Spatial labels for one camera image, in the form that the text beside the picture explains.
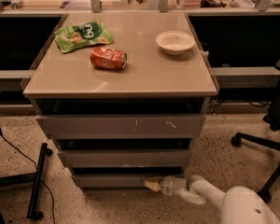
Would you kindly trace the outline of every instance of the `white bowl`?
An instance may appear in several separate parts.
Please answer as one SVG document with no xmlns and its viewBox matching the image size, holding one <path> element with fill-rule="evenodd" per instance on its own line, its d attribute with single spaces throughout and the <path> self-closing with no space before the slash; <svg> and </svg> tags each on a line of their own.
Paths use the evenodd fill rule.
<svg viewBox="0 0 280 224">
<path fill-rule="evenodd" d="M 181 55 L 194 46 L 193 36 L 180 31 L 161 33 L 156 42 L 169 55 Z"/>
</svg>

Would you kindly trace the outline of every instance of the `soda can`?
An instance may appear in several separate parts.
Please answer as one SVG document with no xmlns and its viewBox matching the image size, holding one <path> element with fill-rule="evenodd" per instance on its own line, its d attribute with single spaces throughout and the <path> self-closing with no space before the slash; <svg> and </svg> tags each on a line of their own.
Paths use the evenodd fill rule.
<svg viewBox="0 0 280 224">
<path fill-rule="evenodd" d="M 127 65 L 127 54 L 119 49 L 94 48 L 91 64 L 109 70 L 121 70 Z"/>
</svg>

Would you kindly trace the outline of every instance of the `snack bag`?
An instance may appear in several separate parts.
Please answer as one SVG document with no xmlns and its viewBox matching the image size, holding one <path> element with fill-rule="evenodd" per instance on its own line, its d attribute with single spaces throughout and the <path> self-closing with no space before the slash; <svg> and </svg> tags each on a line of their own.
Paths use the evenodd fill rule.
<svg viewBox="0 0 280 224">
<path fill-rule="evenodd" d="M 62 53 L 95 44 L 110 44 L 112 35 L 95 19 L 80 26 L 65 26 L 55 32 L 55 42 Z"/>
</svg>

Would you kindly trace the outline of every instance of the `power cord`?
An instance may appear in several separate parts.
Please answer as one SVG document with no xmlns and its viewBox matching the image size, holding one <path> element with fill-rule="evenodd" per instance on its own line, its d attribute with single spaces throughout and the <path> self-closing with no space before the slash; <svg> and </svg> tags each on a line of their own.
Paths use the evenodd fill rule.
<svg viewBox="0 0 280 224">
<path fill-rule="evenodd" d="M 11 142 L 9 142 L 4 136 L 3 136 L 3 132 L 2 132 L 2 129 L 0 127 L 0 136 L 3 138 L 3 140 L 5 142 L 7 142 L 10 146 L 12 146 L 14 149 L 16 149 L 20 154 L 22 154 L 23 157 L 25 157 L 26 159 L 28 159 L 29 161 L 31 161 L 35 168 L 37 169 L 37 165 L 36 165 L 36 162 L 33 161 L 29 156 L 27 156 L 26 154 L 24 154 L 22 151 L 20 151 L 17 147 L 15 147 Z M 53 218 L 53 224 L 55 224 L 55 213 L 54 213 L 54 206 L 55 206 L 55 201 L 54 201 L 54 196 L 53 196 L 53 193 L 52 191 L 50 190 L 50 188 L 48 187 L 48 185 L 41 179 L 41 182 L 43 183 L 43 185 L 47 188 L 47 190 L 49 191 L 49 194 L 51 196 L 51 199 L 52 199 L 52 209 L 51 209 L 51 212 L 52 212 L 52 218 Z"/>
</svg>

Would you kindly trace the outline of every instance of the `speckled floor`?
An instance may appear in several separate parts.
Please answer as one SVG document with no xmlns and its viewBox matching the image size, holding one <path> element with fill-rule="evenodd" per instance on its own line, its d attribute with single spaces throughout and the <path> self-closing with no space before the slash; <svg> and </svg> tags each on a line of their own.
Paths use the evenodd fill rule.
<svg viewBox="0 0 280 224">
<path fill-rule="evenodd" d="M 273 172 L 280 153 L 245 143 L 240 148 L 230 144 L 237 132 L 252 133 L 280 141 L 280 134 L 270 131 L 263 114 L 207 115 L 201 137 L 192 149 L 185 176 L 201 175 L 226 191 L 246 186 L 257 191 Z M 44 181 L 54 195 L 54 216 L 58 224 L 109 223 L 219 223 L 220 213 L 207 203 L 194 205 L 177 197 L 162 196 L 148 189 L 91 190 L 82 192 L 63 168 L 56 148 L 41 132 L 35 116 L 0 113 L 5 137 L 22 152 L 37 161 L 40 145 L 48 142 L 53 155 L 46 161 Z M 34 165 L 18 154 L 0 137 L 0 176 L 33 172 Z M 26 219 L 31 187 L 0 189 L 0 210 L 6 223 L 34 223 Z M 269 206 L 280 218 L 280 179 L 272 188 Z M 53 223 L 52 199 L 43 189 L 39 204 L 44 217 L 36 223 Z"/>
</svg>

